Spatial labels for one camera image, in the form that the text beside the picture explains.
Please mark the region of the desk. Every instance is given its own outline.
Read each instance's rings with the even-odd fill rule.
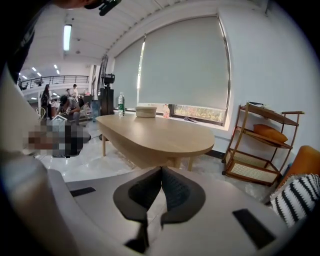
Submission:
[[[191,171],[194,157],[210,151],[215,144],[215,136],[208,127],[191,122],[131,114],[104,115],[96,120],[102,133],[103,156],[107,138],[142,169],[163,165],[179,168],[181,158],[189,158],[188,170]]]

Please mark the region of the water bottle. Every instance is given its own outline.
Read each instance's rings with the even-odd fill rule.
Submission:
[[[163,117],[170,118],[170,109],[167,104],[164,105],[164,108],[163,108]]]
[[[120,96],[118,98],[118,113],[119,117],[124,117],[126,114],[125,97],[123,92],[120,92]]]

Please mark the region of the balcony railing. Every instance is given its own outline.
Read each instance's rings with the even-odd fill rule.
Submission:
[[[39,77],[21,82],[21,90],[27,90],[35,87],[58,84],[88,84],[89,76],[86,75],[56,75]]]

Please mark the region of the white bowl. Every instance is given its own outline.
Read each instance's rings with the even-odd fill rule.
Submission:
[[[138,118],[155,118],[156,112],[156,106],[137,106],[135,108],[135,114]]]

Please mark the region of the speaker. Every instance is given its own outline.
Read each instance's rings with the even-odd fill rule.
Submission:
[[[99,103],[100,103],[100,115],[114,115],[114,90],[110,89],[110,87],[101,88],[100,89],[100,96],[99,96]]]

